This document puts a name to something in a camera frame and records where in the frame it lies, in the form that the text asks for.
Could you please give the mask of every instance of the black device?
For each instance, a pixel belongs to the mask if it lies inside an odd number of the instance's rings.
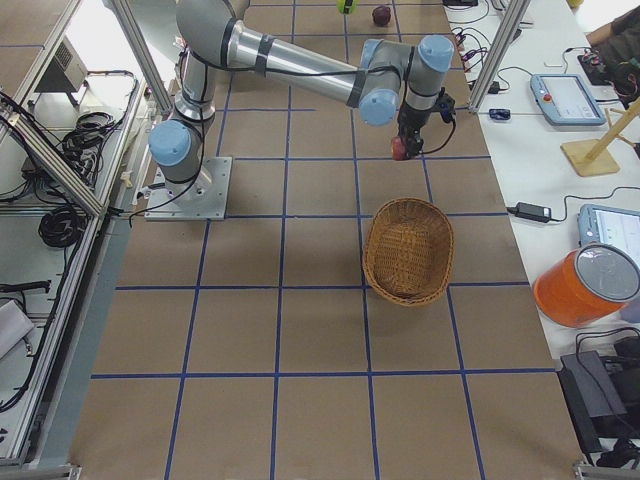
[[[518,202],[515,207],[507,207],[507,212],[516,217],[534,222],[548,223],[551,220],[551,209],[531,203]]]
[[[442,0],[445,7],[477,7],[478,0]]]
[[[602,452],[600,438],[617,438],[597,465],[619,468],[633,462],[631,468],[635,468],[640,464],[640,448],[630,439],[638,438],[640,432],[640,331],[625,327],[598,332],[592,338],[621,331],[635,335],[615,341],[615,355],[600,356],[596,351],[564,355],[560,358],[563,368],[557,373],[582,451]]]
[[[473,87],[476,85],[476,81],[475,80],[471,80],[469,82],[469,90],[473,90]],[[487,93],[495,95],[496,93],[500,93],[500,84],[498,82],[496,82],[495,80],[493,82],[491,82],[491,85],[489,85],[489,89],[487,90]]]
[[[504,122],[511,118],[511,110],[508,108],[490,108],[489,117],[499,122]]]
[[[597,53],[588,52],[578,55],[578,63],[580,63],[591,85],[611,84],[611,75],[607,72],[604,62]]]

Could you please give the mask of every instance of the white table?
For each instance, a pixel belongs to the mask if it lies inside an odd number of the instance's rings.
[[[479,17],[484,9],[481,0],[478,8],[464,11],[447,9],[447,14],[452,27],[473,27],[492,40],[500,23],[500,17],[492,10],[478,22],[456,23]],[[505,55],[501,68],[519,66],[531,73],[565,72],[563,51],[587,45],[583,30],[572,11],[564,0],[532,0],[528,13],[533,17],[535,25],[532,29],[523,29],[520,38],[512,43]],[[470,42],[467,48],[477,47],[473,40],[467,42]],[[579,53],[579,50],[575,50],[566,54],[566,73],[579,74],[586,81],[576,60]],[[511,88],[497,95],[487,95],[480,105],[478,115],[507,206],[519,201],[543,205],[552,208],[554,218],[561,218],[564,213],[563,197],[567,194],[604,196],[621,185],[640,185],[640,159],[629,145],[620,140],[614,140],[609,146],[609,152],[621,167],[618,173],[587,178],[578,176],[562,153],[560,145],[574,140],[598,139],[608,127],[554,127],[544,119],[533,99],[529,75],[518,70],[507,70],[502,75],[509,81]],[[477,70],[468,74],[469,79],[476,76]],[[590,88],[596,99],[615,98],[611,87]],[[619,104],[603,105],[607,106],[622,108]],[[489,108],[509,108],[512,119],[509,122],[491,120],[487,115]],[[612,119],[615,121],[616,118],[618,116],[613,114]],[[636,118],[623,133],[632,141],[640,140],[640,120]],[[559,224],[541,224],[511,217],[527,277],[532,284],[553,264],[578,247],[576,216],[584,203],[640,210],[640,192],[622,190],[609,200],[570,199],[568,218]],[[553,358],[558,359],[561,355],[572,353],[578,330],[560,326],[542,313],[540,318]],[[586,329],[601,331],[628,325],[615,313],[594,322]],[[608,344],[610,339],[604,339],[602,343]]]

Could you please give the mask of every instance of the green object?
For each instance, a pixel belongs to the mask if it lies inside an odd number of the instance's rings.
[[[356,7],[358,6],[358,0],[338,0],[336,3],[338,7],[338,11],[343,15],[349,15],[356,11]]]

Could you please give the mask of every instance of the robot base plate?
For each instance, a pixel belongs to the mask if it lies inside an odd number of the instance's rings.
[[[204,198],[186,205],[168,203],[158,209],[145,212],[145,218],[149,221],[165,222],[207,219],[224,220],[232,161],[232,157],[205,158],[202,162],[202,168],[207,169],[213,179],[213,184],[204,193]],[[156,172],[154,182],[164,182],[164,175],[160,169]],[[147,208],[155,208],[158,205],[162,205],[170,198],[166,188],[152,190]]]

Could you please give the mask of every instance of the orange bucket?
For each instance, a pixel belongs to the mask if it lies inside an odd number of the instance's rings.
[[[547,317],[576,328],[621,309],[639,293],[640,271],[633,260],[600,243],[570,252],[533,286]]]

